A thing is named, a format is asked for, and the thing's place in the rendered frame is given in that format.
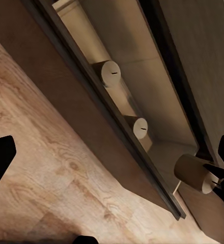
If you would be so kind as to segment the pillar candle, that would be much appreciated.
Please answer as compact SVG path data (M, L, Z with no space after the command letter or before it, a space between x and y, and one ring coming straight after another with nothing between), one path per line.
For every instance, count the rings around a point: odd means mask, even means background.
M174 166L177 179L194 188L202 194L209 194L218 185L219 179L204 164L209 164L189 153L183 154Z
M113 60L91 64L91 67L104 87L111 88L119 83L121 70Z
M143 139L148 130L147 121L142 117L124 115L125 120L137 139Z

